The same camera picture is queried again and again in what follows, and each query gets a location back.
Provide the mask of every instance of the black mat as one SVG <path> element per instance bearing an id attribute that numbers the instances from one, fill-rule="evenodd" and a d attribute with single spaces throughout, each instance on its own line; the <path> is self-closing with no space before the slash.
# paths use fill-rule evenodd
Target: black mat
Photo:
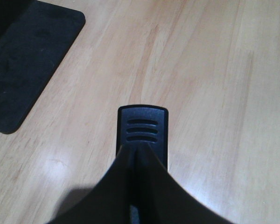
<path id="1" fill-rule="evenodd" d="M 81 12 L 33 1 L 0 37 L 0 132 L 20 127 L 84 24 Z"/>

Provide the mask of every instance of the black floor mat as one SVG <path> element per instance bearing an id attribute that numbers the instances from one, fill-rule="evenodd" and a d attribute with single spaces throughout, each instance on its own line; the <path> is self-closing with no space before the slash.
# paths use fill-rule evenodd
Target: black floor mat
<path id="1" fill-rule="evenodd" d="M 0 38 L 0 132 L 15 132 L 85 24 L 83 13 L 33 1 Z"/>

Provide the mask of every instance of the light wooden surface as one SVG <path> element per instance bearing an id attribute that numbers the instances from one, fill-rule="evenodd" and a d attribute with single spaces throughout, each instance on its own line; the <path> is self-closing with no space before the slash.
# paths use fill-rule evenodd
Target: light wooden surface
<path id="1" fill-rule="evenodd" d="M 280 0 L 48 0 L 86 25 L 0 133 L 0 224 L 43 224 L 115 157 L 117 109 L 169 110 L 170 174 L 239 224 L 280 224 Z"/>

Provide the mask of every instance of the black plastic object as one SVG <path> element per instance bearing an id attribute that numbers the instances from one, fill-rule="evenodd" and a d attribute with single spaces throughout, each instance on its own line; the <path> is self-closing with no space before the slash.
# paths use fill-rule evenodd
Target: black plastic object
<path id="1" fill-rule="evenodd" d="M 118 109 L 116 154 L 130 142 L 147 142 L 167 168 L 168 110 L 152 105 L 128 105 Z"/>
<path id="2" fill-rule="evenodd" d="M 129 215 L 131 198 L 137 198 L 140 224 L 232 224 L 182 189 L 150 145 L 122 145 L 94 189 L 49 224 L 134 224 Z"/>
<path id="3" fill-rule="evenodd" d="M 84 24 L 81 12 L 34 0 L 0 36 L 0 132 L 20 127 Z"/>

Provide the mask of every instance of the wooden floor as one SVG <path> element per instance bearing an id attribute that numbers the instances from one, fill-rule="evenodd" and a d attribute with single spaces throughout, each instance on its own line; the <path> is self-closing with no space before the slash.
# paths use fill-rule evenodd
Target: wooden floor
<path id="1" fill-rule="evenodd" d="M 127 104 L 168 108 L 168 170 L 197 200 L 280 224 L 280 0 L 47 2 L 87 22 L 21 128 L 0 133 L 0 224 L 44 224 L 94 186 Z"/>

